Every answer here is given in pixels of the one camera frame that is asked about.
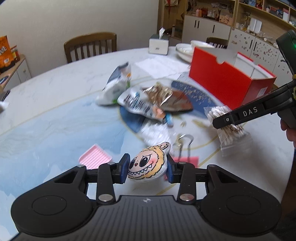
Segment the person's right hand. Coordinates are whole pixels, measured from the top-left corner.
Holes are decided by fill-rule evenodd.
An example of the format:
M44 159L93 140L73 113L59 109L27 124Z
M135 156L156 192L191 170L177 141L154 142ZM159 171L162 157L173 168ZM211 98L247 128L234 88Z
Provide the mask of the person's right hand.
M287 139L293 142L293 146L296 149L296 130L289 128L282 119L280 120L280 127L282 131L285 131Z

